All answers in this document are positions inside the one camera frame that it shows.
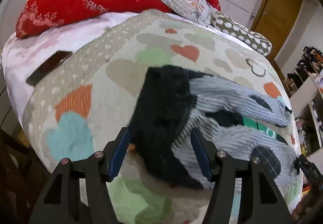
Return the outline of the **navy striped pants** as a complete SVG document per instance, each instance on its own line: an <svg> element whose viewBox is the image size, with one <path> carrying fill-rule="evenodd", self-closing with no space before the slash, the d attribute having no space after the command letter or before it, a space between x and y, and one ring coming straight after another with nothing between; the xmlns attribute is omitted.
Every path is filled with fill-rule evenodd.
<svg viewBox="0 0 323 224"><path fill-rule="evenodd" d="M218 75L167 65L148 68L129 130L148 173L169 184L212 188L190 141L191 130L198 128L234 158L258 156L275 183L284 186L295 181L298 158L268 125L286 128L291 118L280 98Z"/></svg>

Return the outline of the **white shelf unit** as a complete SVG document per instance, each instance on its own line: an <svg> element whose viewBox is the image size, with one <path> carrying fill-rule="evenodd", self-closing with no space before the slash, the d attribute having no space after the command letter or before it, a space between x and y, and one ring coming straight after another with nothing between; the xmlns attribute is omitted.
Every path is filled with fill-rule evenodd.
<svg viewBox="0 0 323 224"><path fill-rule="evenodd" d="M290 103L301 153L322 169L322 90L313 76L309 76L292 94Z"/></svg>

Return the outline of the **shoe rack with clothes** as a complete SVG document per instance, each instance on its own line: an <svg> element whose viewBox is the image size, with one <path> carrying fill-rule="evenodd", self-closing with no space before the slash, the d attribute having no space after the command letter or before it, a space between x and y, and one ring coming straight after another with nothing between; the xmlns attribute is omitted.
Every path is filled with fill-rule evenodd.
<svg viewBox="0 0 323 224"><path fill-rule="evenodd" d="M314 46L304 47L296 67L284 79L288 97L293 96L308 78L322 94L322 51Z"/></svg>

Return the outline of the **heart patterned quilt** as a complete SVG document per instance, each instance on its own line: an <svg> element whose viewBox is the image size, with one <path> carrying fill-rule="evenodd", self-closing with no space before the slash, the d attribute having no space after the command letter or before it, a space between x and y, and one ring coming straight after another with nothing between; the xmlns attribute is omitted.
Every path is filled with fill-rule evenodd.
<svg viewBox="0 0 323 224"><path fill-rule="evenodd" d="M105 32L74 53L34 88L23 125L48 171L60 159L87 158L114 140L134 112L148 67L175 65L219 75L269 95L291 108L277 73L261 54L236 38L173 14L148 10L107 13ZM128 151L119 176L108 184L124 223L201 223L211 197L149 175Z"/></svg>

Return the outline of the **black smartphone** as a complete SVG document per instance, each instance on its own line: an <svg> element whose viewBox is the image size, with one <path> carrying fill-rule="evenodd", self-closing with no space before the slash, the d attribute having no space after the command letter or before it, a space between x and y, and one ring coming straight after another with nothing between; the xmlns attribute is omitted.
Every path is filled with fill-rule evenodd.
<svg viewBox="0 0 323 224"><path fill-rule="evenodd" d="M55 52L26 79L26 83L35 87L46 75L62 65L72 54L72 52L61 50Z"/></svg>

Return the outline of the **pink bed sheet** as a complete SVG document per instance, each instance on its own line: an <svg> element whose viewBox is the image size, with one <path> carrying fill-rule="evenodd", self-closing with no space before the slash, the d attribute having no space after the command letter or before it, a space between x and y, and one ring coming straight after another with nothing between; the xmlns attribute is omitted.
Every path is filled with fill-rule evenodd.
<svg viewBox="0 0 323 224"><path fill-rule="evenodd" d="M136 13L105 13L96 18L61 27L50 28L40 35L18 39L13 33L2 53L2 66L10 103L22 124L24 109L33 87L26 79L57 51L76 52Z"/></svg>

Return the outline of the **wooden door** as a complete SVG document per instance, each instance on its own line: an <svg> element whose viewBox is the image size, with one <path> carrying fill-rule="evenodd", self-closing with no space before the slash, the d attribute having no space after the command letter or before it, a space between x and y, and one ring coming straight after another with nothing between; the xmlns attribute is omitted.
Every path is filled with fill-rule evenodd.
<svg viewBox="0 0 323 224"><path fill-rule="evenodd" d="M297 19L303 0L262 0L251 30L272 43L267 59L273 62Z"/></svg>

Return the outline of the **olive dotted bolster pillow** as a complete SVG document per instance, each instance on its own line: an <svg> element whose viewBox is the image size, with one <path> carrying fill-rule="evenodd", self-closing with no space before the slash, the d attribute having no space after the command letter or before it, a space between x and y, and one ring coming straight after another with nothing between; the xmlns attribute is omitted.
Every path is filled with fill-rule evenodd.
<svg viewBox="0 0 323 224"><path fill-rule="evenodd" d="M212 27L239 39L263 56L269 55L272 50L272 43L264 35L249 30L222 12L217 10L212 12L210 14L210 23Z"/></svg>

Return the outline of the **floral grey pillow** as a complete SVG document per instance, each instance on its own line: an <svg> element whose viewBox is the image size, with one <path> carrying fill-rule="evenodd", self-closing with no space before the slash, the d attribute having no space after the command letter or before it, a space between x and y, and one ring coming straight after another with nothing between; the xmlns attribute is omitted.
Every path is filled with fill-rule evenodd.
<svg viewBox="0 0 323 224"><path fill-rule="evenodd" d="M211 15L217 10L206 0L161 0L179 16L202 26L211 24Z"/></svg>

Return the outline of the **red long pillow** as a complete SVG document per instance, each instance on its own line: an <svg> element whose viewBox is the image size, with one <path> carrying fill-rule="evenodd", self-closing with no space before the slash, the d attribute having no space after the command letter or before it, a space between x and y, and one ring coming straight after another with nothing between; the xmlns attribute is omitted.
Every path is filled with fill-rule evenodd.
<svg viewBox="0 0 323 224"><path fill-rule="evenodd" d="M17 38L24 38L104 13L141 13L148 9L171 12L160 0L28 0L18 17L15 33Z"/></svg>

